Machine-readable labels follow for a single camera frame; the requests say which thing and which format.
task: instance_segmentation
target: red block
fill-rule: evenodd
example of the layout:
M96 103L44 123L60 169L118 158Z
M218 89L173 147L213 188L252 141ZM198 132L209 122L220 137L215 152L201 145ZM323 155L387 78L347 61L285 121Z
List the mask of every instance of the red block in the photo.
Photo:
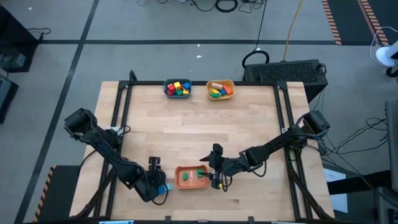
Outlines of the red block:
M227 85L223 85L223 89L225 90L227 95L231 95L232 94L232 90Z
M174 93L174 91L175 91L175 86L173 85L173 83L169 84L169 85L167 86L167 88L168 88L170 91L172 91L172 92Z
M167 94L169 94L169 95L174 95L174 91L167 90Z

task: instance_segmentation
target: gray floor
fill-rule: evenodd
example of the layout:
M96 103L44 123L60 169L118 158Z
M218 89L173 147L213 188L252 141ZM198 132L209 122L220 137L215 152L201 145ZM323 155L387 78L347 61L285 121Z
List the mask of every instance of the gray floor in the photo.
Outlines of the gray floor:
M190 2L167 4L149 1L138 7L135 0L99 0L87 39L90 40L202 40L257 37L261 11L252 14L217 11L204 13ZM30 27L50 27L47 40L78 40L93 0L3 0L20 22ZM203 8L211 5L198 1ZM285 40L298 0L269 0L261 39ZM321 1L305 1L295 23L292 40L333 40ZM49 167L77 165L84 145L72 141L63 130L63 119L77 108L94 110L102 81L127 79L133 69L140 80L184 77L191 80L240 80L242 58L251 45L85 45L47 154L25 221L33 219ZM260 45L271 62L282 60L283 45ZM5 223L12 223L24 196L32 169L42 147L76 45L41 45L28 73L13 73L20 88L6 122L0 126L0 210ZM385 76L384 68L369 58L368 47L337 45L291 45L287 60L318 58L327 65L329 85L323 114L330 122L329 137L338 143L365 125L368 117L384 116L384 102L396 100L397 82ZM248 63L261 63L253 57ZM384 132L368 131L341 151L379 144ZM360 172L389 168L387 146L375 151L348 154L345 158ZM339 165L350 169L339 158Z

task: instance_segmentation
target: blue bowl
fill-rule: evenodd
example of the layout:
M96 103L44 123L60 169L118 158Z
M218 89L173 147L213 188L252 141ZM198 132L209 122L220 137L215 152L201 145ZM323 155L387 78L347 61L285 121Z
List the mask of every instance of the blue bowl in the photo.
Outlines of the blue bowl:
M172 95L170 96L169 94L167 94L167 86L169 84L173 84L175 82L180 82L181 86L184 83L189 83L189 85L191 85L191 90L189 91L189 93L187 95L182 95L182 96L177 96L177 95ZM191 91L192 91L192 82L189 79L184 79L184 78L176 78L176 79L168 79L166 81L164 81L164 86L163 86L163 92L164 94L166 94L167 97L169 97L170 99L186 99L189 98L191 96Z

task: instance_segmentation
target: green object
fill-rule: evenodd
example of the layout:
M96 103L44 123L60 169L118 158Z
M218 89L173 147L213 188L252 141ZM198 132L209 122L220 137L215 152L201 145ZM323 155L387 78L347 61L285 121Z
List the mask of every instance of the green object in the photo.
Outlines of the green object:
M219 98L221 96L219 93L209 93L209 95L213 98Z
M184 172L184 175L182 176L182 179L183 180L188 180L188 173L187 172Z
M175 93L176 93L178 96L182 96L182 90L177 90Z
M202 178L203 177L203 174L201 174L201 173L204 173L203 169L197 169L198 178Z

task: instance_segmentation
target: wooden tabletop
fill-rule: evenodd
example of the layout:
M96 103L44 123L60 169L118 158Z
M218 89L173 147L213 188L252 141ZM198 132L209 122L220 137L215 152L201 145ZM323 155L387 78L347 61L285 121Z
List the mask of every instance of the wooden tabletop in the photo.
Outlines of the wooden tabletop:
M118 82L102 84L95 110L100 126L111 123L117 87ZM303 84L288 83L288 88L294 118L298 119L309 111ZM206 97L205 86L193 86L192 95L186 100L168 99L160 85L133 86L127 117L131 132L124 137L122 156L146 169L149 156L161 157L167 183L174 184L177 166L208 165L199 159L210 153L215 142L224 147L224 156L238 157L239 151L265 144L280 134L271 86L236 86L236 94L229 101L210 101ZM281 91L280 97L284 121L289 126ZM87 147L85 155L92 150ZM334 217L319 152L306 147L302 160L309 191L327 214ZM98 188L102 163L103 158L96 153L81 169L70 215L77 214ZM298 188L297 192L300 211L305 217L302 194ZM105 193L101 214L107 198ZM159 196L156 201L163 199L164 196ZM263 178L250 173L237 174L228 192L212 189L210 185L197 190L174 187L161 206L143 202L135 190L117 182L112 219L164 220L168 215L172 220L245 221L248 216L256 221L294 220L283 150L267 160L267 174Z

